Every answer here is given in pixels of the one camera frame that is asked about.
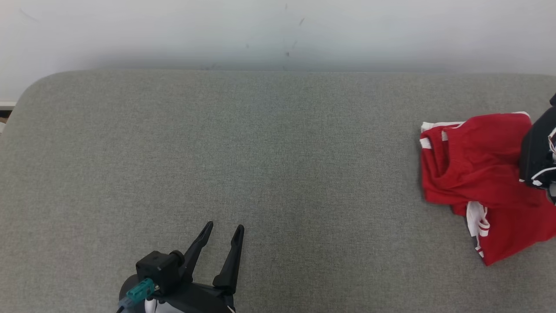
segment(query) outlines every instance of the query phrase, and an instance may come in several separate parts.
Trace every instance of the white wall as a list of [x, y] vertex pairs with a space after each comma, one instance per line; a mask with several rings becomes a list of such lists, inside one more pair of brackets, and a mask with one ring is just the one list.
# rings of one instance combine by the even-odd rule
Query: white wall
[[0, 0], [0, 101], [139, 64], [556, 75], [556, 1]]

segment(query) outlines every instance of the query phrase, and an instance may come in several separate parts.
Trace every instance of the red cloth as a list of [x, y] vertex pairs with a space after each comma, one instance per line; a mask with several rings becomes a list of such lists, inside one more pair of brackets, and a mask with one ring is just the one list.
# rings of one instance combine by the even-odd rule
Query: red cloth
[[423, 124], [425, 199], [449, 204], [468, 219], [472, 213], [482, 214], [477, 225], [468, 224], [472, 235], [474, 227], [480, 233], [477, 250], [486, 265], [556, 235], [556, 207], [545, 191], [519, 182], [521, 141], [530, 128], [525, 113]]

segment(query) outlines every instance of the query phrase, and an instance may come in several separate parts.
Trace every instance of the gray fabric surface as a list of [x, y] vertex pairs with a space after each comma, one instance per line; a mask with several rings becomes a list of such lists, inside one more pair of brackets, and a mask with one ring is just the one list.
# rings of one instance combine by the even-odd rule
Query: gray fabric surface
[[0, 136], [4, 312], [111, 312], [141, 257], [237, 224], [243, 312], [553, 312], [556, 240], [485, 267], [426, 203], [423, 121], [548, 108], [556, 77], [98, 70], [21, 97]]

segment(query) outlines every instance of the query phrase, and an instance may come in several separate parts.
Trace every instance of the white baseboard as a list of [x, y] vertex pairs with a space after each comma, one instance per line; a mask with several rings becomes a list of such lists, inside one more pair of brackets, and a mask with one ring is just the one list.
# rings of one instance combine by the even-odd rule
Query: white baseboard
[[12, 111], [13, 108], [16, 106], [16, 102], [10, 101], [0, 101], [0, 111]]

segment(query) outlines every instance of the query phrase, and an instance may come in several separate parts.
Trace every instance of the scuff mark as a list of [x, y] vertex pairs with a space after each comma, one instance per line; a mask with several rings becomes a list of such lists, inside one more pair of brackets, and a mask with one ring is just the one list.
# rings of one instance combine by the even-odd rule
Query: scuff mark
[[22, 8], [19, 8], [19, 12], [21, 13], [21, 15], [25, 16], [26, 18], [30, 19], [31, 21], [35, 22], [35, 23], [40, 23], [40, 21], [32, 16], [30, 16], [29, 14], [27, 14], [27, 12], [25, 12]]

